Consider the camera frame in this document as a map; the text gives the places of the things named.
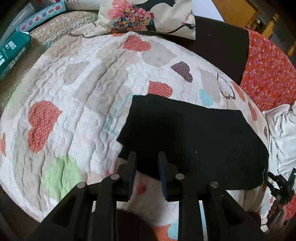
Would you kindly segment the right hand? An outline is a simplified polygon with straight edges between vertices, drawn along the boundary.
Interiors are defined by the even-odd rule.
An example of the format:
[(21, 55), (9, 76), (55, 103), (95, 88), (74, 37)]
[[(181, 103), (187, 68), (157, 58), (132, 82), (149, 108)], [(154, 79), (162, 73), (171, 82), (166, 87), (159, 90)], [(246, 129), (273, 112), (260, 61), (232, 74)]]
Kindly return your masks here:
[(267, 227), (270, 232), (277, 232), (283, 228), (286, 214), (287, 206), (276, 199), (267, 214)]

